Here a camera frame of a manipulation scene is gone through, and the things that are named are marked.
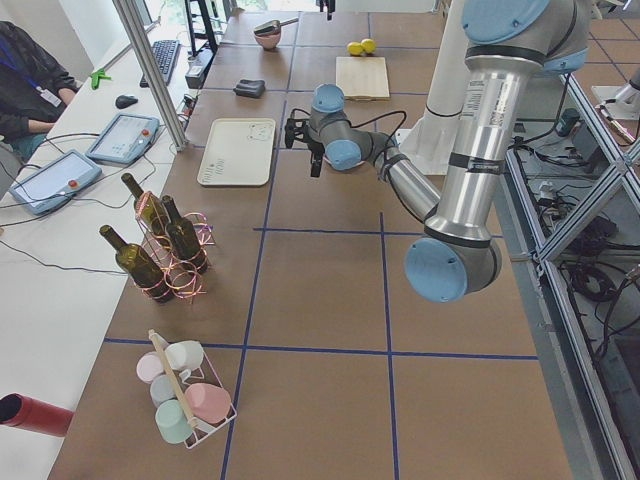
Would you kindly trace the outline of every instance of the pink bowl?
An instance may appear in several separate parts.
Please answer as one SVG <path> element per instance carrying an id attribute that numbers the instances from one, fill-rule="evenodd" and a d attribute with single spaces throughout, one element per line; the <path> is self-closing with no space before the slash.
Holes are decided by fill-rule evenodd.
<path id="1" fill-rule="evenodd" d="M 231 408 L 229 392 L 209 383 L 190 385 L 184 396 L 193 414 L 211 424 L 223 421 Z"/>
<path id="2" fill-rule="evenodd" d="M 262 48 L 265 50 L 273 50 L 276 48 L 276 45 L 280 43 L 280 37 L 282 36 L 282 32 L 276 33 L 275 35 L 267 35 L 266 37 L 258 37 L 254 35 L 256 42 L 258 45 L 262 45 Z"/>

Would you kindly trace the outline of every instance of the lanyard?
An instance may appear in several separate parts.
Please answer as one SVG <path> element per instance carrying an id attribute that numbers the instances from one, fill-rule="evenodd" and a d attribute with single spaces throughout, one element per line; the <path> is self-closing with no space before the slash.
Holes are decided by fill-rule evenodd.
<path id="1" fill-rule="evenodd" d="M 7 44 L 5 43 L 4 38 L 2 38 L 1 36 L 0 36 L 0 50 L 2 50 L 2 52 L 4 53 L 4 56 L 6 57 L 6 60 L 3 60 L 0 58 L 0 65 L 4 65 L 5 67 L 10 68 L 14 72 L 16 72 L 18 75 L 20 75 L 29 85 L 31 85 L 36 90 L 40 91 L 41 88 L 36 83 L 36 81 L 33 78 L 31 78 L 30 75 L 25 74 L 24 72 L 21 72 L 18 69 L 13 57 L 11 56 L 11 53 L 9 52 L 9 49 L 7 47 Z"/>

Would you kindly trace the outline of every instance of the white cylinder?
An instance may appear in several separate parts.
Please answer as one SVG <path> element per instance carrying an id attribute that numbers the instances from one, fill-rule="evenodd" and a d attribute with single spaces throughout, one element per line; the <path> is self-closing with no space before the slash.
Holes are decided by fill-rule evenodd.
<path id="1" fill-rule="evenodd" d="M 452 0 L 423 117 L 400 144 L 423 174 L 444 174 L 464 103 L 469 70 L 468 40 L 462 29 L 466 0 Z"/>

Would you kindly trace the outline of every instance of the id badge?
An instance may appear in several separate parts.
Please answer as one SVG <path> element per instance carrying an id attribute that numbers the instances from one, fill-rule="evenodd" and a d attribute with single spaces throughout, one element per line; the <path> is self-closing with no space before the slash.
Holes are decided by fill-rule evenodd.
<path id="1" fill-rule="evenodd" d="M 55 96 L 46 88 L 43 89 L 42 87 L 38 87 L 38 92 L 40 92 L 40 96 L 42 98 L 44 98 L 47 102 L 49 102 L 54 107 L 57 107 L 62 102 L 62 100 L 60 100 L 57 96 Z"/>

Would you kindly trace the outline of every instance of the brown table surface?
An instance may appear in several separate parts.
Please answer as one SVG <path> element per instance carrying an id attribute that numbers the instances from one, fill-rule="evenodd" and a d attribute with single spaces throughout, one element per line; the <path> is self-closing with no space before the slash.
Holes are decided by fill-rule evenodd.
<path id="1" fill-rule="evenodd" d="M 304 13 L 275 51 L 251 30 L 291 13 L 232 18 L 164 193 L 214 225 L 207 294 L 159 306 L 130 284 L 120 299 L 53 479 L 568 479 L 570 468 L 503 249 L 498 280 L 459 302 L 428 303 L 403 272 L 421 233 L 364 165 L 309 177 L 309 155 L 279 138 L 258 188 L 196 182 L 211 122 L 283 120 L 335 77 L 352 40 L 375 38 L 391 100 L 348 103 L 353 122 L 395 109 L 422 116 L 440 43 L 428 14 Z M 237 97 L 262 78 L 259 99 Z M 391 131 L 389 118 L 370 128 Z M 238 417 L 187 450 L 162 441 L 135 374 L 154 328 L 201 341 Z"/>

